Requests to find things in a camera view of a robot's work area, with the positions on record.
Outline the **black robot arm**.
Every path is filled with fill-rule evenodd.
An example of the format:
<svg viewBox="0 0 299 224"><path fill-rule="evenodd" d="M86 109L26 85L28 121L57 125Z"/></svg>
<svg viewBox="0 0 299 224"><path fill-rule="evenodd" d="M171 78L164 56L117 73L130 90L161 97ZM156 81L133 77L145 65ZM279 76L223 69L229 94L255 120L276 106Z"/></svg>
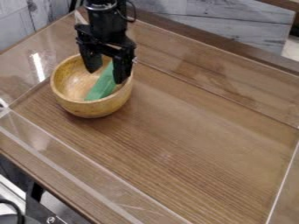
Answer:
<svg viewBox="0 0 299 224"><path fill-rule="evenodd" d="M101 56L112 59L116 84L130 76L136 43L126 36L126 24L136 21L126 17L128 0L85 0L88 24L76 24L78 53L88 72L102 66Z"/></svg>

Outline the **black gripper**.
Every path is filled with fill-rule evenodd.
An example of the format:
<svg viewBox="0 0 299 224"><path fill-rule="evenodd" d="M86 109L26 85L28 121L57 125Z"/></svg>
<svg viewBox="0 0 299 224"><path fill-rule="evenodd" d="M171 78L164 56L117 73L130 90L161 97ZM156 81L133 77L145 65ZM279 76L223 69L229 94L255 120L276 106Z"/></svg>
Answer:
<svg viewBox="0 0 299 224"><path fill-rule="evenodd" d="M101 53L108 46L120 49L134 49L136 44L126 36L126 24L136 18L126 16L124 5L85 5L88 24L76 24L78 53L86 71L92 74L102 66ZM113 79L121 84L130 76L133 66L132 54L113 57Z"/></svg>

